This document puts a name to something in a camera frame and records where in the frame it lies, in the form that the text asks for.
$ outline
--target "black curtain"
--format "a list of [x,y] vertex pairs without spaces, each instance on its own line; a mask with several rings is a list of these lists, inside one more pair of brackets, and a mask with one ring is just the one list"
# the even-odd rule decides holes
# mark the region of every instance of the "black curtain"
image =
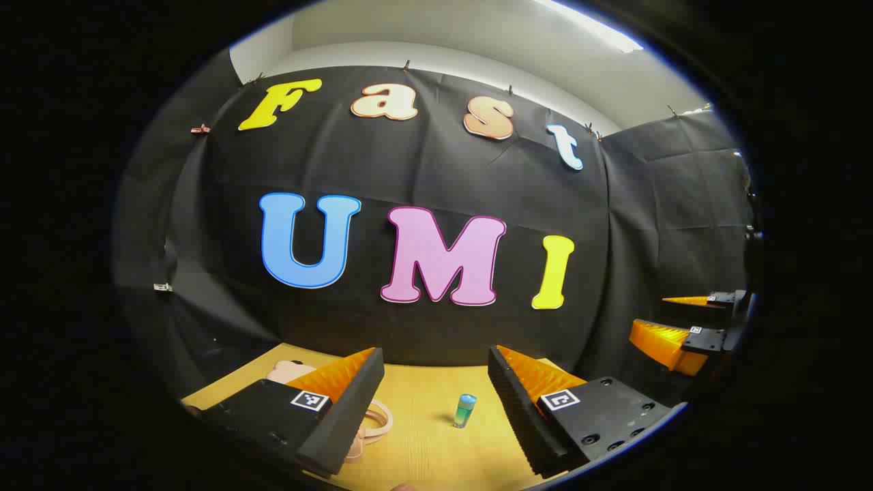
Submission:
[[[203,76],[200,84],[209,80]],[[278,340],[340,356],[381,346],[386,363],[423,365],[484,364],[486,347],[499,343],[546,356],[583,377],[618,376],[635,350],[627,342],[630,322],[652,315],[660,297],[744,286],[745,166],[711,112],[599,142],[549,108],[441,73],[343,66],[287,73],[242,89],[228,73],[225,78],[208,86],[192,80],[168,104],[177,104],[184,117],[173,126],[159,115],[129,171],[139,194],[121,194],[127,206],[116,248],[120,283],[130,290],[125,297],[135,299],[127,302],[138,302],[131,307],[134,327],[180,396]],[[270,127],[237,130],[266,88],[314,78],[322,79],[321,89],[277,111]],[[377,83],[415,89],[418,115],[391,121],[351,114],[361,89]],[[479,95],[512,105],[510,138],[466,132],[467,102]],[[185,105],[203,98],[212,99],[210,112],[185,113]],[[200,122],[211,132],[190,135]],[[564,125],[575,137],[582,170],[561,161],[549,124]],[[159,129],[166,139],[148,140],[149,131]],[[268,192],[306,199],[293,250],[308,264],[321,256],[318,198],[361,200],[340,280],[307,290],[265,271],[258,200]],[[506,222],[493,277],[497,301],[472,308],[448,295],[439,302],[426,294],[412,304],[382,300],[395,246],[387,214],[399,205],[432,210],[447,244],[473,216]],[[564,305],[537,311],[530,303],[546,262],[542,239],[550,234],[572,239],[575,251]],[[137,245],[129,252],[130,241]],[[134,270],[131,264],[152,266]],[[151,290],[165,281],[172,294]],[[425,292],[421,278],[416,286]],[[135,313],[142,310],[148,315]]]

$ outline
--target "metal clip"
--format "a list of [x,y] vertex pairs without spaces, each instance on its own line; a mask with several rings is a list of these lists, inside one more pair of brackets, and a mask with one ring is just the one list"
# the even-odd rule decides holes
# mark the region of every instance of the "metal clip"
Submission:
[[252,80],[249,80],[248,82],[245,82],[243,85],[246,85],[246,86],[249,84],[255,85],[258,83],[258,80],[261,80],[263,77],[264,77],[264,72],[261,72],[257,77],[255,77]]

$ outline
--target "yellow letter i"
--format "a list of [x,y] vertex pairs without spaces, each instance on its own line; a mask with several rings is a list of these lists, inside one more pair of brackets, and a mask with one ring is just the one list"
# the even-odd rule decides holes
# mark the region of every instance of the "yellow letter i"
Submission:
[[533,297],[531,307],[537,310],[554,309],[564,305],[564,273],[567,272],[567,259],[575,246],[573,241],[560,235],[546,235],[543,238],[546,249],[546,271],[540,292]]

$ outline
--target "letter u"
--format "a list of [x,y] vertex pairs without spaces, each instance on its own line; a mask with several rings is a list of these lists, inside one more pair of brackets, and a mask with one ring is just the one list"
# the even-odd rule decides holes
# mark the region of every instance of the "letter u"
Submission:
[[264,230],[261,258],[273,278],[297,288],[323,288],[342,276],[346,269],[348,227],[361,201],[348,196],[319,198],[316,207],[325,214],[324,249],[314,265],[300,264],[293,255],[294,217],[306,201],[292,193],[270,193],[261,197]]

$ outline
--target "wooden table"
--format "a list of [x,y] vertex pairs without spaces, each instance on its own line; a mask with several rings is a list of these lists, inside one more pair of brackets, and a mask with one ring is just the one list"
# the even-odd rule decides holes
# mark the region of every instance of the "wooden table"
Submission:
[[[280,360],[300,360],[319,368],[338,358],[280,344],[182,401],[207,409],[266,377]],[[467,427],[457,429],[451,422],[463,393],[478,401]],[[394,413],[394,428],[382,440],[367,445],[360,460],[344,464],[329,482],[355,491],[389,491],[402,482],[418,491],[519,491],[545,481],[531,471],[484,365],[386,363],[375,398]],[[366,421],[375,425],[369,418]]]

